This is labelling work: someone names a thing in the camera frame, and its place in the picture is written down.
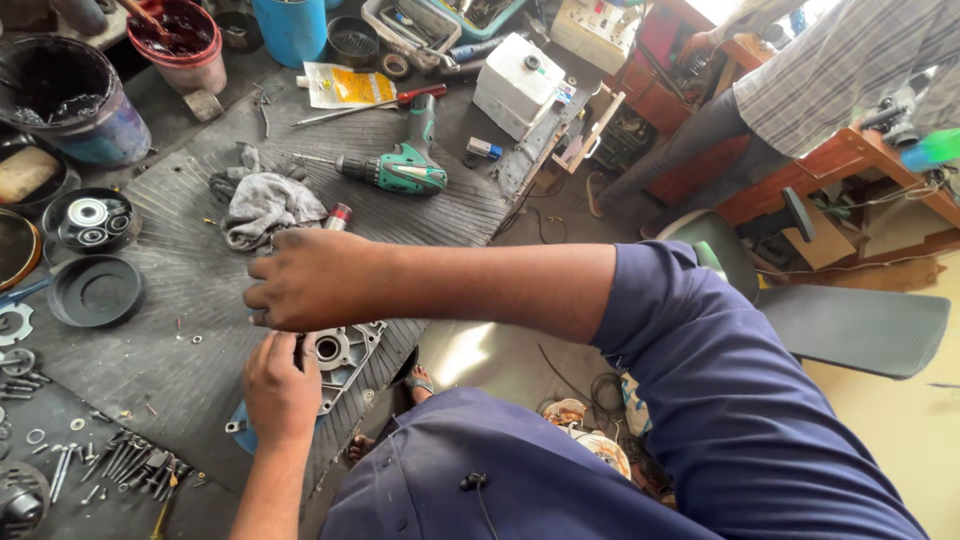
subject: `left hand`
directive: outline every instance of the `left hand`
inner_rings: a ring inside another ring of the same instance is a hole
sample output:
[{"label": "left hand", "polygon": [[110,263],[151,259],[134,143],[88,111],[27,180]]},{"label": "left hand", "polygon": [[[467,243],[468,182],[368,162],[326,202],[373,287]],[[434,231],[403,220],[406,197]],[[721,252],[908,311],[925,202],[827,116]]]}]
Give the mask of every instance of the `left hand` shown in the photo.
[{"label": "left hand", "polygon": [[677,55],[677,63],[684,63],[686,57],[710,47],[710,36],[707,32],[698,32],[686,41],[684,50]]},{"label": "left hand", "polygon": [[[308,333],[300,351],[297,335],[271,331],[253,348],[243,370],[244,399],[258,448],[313,440],[313,425],[323,400],[320,366],[314,349],[317,335]],[[302,355],[303,371],[294,365]]]}]

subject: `yellow packet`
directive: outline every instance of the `yellow packet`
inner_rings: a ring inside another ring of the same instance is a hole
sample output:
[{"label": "yellow packet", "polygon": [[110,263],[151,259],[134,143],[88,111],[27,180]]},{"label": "yellow packet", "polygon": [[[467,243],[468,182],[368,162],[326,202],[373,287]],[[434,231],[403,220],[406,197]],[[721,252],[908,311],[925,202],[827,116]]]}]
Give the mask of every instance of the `yellow packet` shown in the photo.
[{"label": "yellow packet", "polygon": [[350,109],[396,98],[394,83],[380,73],[356,73],[335,63],[305,61],[306,77],[297,86],[310,89],[310,107]]}]

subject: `green cordless drill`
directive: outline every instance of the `green cordless drill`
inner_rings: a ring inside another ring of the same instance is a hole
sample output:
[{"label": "green cordless drill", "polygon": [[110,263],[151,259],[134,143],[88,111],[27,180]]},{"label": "green cordless drill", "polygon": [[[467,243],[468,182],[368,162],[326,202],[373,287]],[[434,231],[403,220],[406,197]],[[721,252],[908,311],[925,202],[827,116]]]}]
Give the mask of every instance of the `green cordless drill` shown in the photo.
[{"label": "green cordless drill", "polygon": [[446,187],[446,171],[430,158],[437,127],[437,98],[419,94],[410,104],[407,137],[392,154],[377,158],[342,155],[331,162],[337,172],[388,191],[436,195]]}]

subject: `red bucket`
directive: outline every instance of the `red bucket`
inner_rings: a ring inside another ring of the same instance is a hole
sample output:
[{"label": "red bucket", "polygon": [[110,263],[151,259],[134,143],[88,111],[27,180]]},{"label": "red bucket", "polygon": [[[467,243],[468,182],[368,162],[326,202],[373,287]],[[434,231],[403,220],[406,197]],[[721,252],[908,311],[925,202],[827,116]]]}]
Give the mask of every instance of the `red bucket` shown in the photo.
[{"label": "red bucket", "polygon": [[132,18],[128,16],[127,36],[133,48],[153,62],[163,79],[177,92],[186,95],[204,89],[211,94],[220,93],[227,85],[227,71],[221,56],[223,37],[213,17],[189,0],[146,0],[140,2],[140,5],[153,17],[160,18],[167,14],[188,20],[194,27],[213,38],[197,53],[173,54],[151,42],[143,30],[134,28],[131,24]]}]

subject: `navy blue sleeve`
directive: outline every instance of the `navy blue sleeve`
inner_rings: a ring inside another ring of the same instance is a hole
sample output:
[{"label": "navy blue sleeve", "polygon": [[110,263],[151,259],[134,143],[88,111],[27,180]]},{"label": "navy blue sleeve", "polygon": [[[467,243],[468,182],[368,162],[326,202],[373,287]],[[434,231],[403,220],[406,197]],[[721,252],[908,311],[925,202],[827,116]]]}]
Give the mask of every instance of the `navy blue sleeve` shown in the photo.
[{"label": "navy blue sleeve", "polygon": [[617,245],[592,345],[638,383],[683,515],[729,538],[926,538],[762,313],[676,242]]}]

